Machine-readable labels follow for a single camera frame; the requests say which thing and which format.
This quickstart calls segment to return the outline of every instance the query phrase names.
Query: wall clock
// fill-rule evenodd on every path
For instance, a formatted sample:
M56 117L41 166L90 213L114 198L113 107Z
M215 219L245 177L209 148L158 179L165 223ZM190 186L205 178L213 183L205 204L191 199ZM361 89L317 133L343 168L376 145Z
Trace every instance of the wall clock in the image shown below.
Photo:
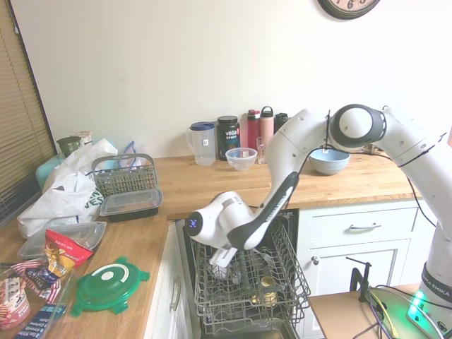
M319 0L326 13L341 20L356 19L370 12L380 0Z

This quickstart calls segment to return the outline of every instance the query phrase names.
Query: kitchen counter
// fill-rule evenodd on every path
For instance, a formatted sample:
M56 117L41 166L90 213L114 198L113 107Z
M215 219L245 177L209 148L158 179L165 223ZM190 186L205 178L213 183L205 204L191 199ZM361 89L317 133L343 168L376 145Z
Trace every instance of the kitchen counter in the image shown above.
M75 318L65 316L52 328L48 338L142 338L167 236L167 219L155 216L127 222L109 223L100 245L88 264L77 268L77 275L93 272L126 256L128 262L151 273L129 299L129 308L117 315L110 311L82 312ZM20 237L17 221L0 230L0 261L18 262L17 251L24 240ZM32 314L24 325L31 320ZM12 338L11 332L0 331L0 339Z
M224 191L236 191L250 206L259 206L270 192L267 165L253 165L238 172L226 161L198 166L193 157L157 159L157 175L163 190L159 214L168 220L186 218ZM307 162L288 208L366 203L413 198L403 172L390 160L372 155L352 155L347 168L333 176L314 171Z
M92 258L77 269L77 274L82 275L112 263L119 256L127 256L141 270L151 272L151 279L141 283L125 312L119 315L109 311L85 312L78 318L65 316L55 325L49 338L142 338L165 245L167 220L185 218L223 191L238 192L250 206L258 206L270 191L266 165L253 165L249 171L237 172L222 161L210 167L198 166L193 157L157 159L155 164L164 195L159 215L109 223ZM352 155L347 168L331 177L317 174L308 163L288 208L412 197L405 175L391 161ZM0 229L0 262L18 262L17 251L23 242L16 220ZM0 339L3 338L9 337L0 332Z

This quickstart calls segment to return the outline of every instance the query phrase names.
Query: drawer handle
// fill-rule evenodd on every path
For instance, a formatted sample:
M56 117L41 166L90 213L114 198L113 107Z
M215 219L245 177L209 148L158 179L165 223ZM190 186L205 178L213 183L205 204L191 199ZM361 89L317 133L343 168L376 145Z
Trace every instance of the drawer handle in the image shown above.
M172 295L171 295L171 304L169 304L169 310L176 311L177 307L179 306L179 300L181 299L181 291L182 291L182 283L181 283L181 277L174 278L172 280L173 286L172 286ZM176 289L177 285L177 294L176 294L176 301L172 302L174 298L174 290Z
M377 225L375 222L370 226L354 226L351 224L349 230L375 230L379 227L381 227L381 225Z
M317 265L320 263L320 258L318 258L318 257L316 257L316 256L313 256L313 257L311 258L311 261L312 261L312 263L313 263L315 266L317 266Z

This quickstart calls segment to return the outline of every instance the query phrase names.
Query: green lid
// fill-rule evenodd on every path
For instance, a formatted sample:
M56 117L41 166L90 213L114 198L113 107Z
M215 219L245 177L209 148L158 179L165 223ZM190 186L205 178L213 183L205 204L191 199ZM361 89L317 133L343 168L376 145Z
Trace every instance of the green lid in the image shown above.
M127 309L127 299L138 289L141 281L150 274L127 263L127 257L119 257L114 263L84 275L77 282L76 302L71 314L79 316L82 310L101 311L112 309L118 314Z

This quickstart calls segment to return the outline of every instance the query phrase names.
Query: white plastic bag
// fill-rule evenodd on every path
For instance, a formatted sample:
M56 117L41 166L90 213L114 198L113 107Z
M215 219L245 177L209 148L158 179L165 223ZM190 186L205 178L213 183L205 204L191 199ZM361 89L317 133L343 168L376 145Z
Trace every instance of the white plastic bag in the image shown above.
M116 148L102 139L95 145L79 148L55 167L45 182L41 197L17 218L22 236L29 238L51 225L95 219L103 198L96 190L91 164L99 157L117 153Z

